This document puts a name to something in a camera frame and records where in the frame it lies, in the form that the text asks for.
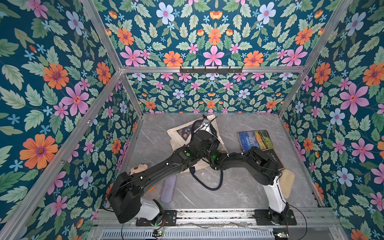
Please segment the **blue cover book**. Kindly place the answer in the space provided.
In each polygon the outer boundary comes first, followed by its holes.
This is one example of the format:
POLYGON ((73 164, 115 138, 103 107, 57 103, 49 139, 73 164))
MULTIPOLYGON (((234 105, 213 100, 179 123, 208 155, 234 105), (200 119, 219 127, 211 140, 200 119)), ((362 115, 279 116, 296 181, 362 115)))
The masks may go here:
POLYGON ((257 147, 261 150, 267 150, 274 147, 267 130, 239 132, 238 136, 243 151, 248 151, 252 147, 257 147))

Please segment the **brown cover book barcode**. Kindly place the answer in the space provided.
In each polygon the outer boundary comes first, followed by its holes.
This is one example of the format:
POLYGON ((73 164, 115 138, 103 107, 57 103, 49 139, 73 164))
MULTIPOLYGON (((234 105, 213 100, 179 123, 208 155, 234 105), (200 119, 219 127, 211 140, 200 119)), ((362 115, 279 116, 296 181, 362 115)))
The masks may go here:
POLYGON ((270 158, 277 163, 278 165, 278 169, 279 170, 284 170, 285 169, 285 166, 284 164, 281 162, 279 156, 277 155, 276 151, 274 148, 270 148, 270 149, 265 149, 263 150, 264 153, 266 153, 267 155, 270 156, 270 158))

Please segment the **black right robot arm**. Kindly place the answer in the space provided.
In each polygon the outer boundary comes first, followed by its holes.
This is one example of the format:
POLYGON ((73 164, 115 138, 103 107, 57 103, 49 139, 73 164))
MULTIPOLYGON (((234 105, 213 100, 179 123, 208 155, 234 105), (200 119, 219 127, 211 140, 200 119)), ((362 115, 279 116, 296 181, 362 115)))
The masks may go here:
POLYGON ((211 168, 214 170, 228 170, 231 168, 244 168, 261 185, 268 198, 268 220, 275 224, 284 224, 290 210, 281 187, 278 164, 271 157, 257 147, 242 153, 220 153, 217 150, 208 150, 205 154, 211 168))

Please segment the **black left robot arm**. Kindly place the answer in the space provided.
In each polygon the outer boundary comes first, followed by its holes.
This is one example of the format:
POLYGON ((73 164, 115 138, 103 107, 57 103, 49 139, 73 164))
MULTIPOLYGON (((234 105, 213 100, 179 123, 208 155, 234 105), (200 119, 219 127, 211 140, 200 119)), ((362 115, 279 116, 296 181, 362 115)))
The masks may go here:
POLYGON ((157 182, 193 167, 200 159, 210 159, 218 150, 218 137, 204 130, 191 135, 189 144, 176 150, 159 164, 136 174, 123 172, 118 175, 107 200, 119 223, 133 218, 146 219, 158 225, 164 218, 163 207, 157 200, 142 200, 142 196, 157 182))

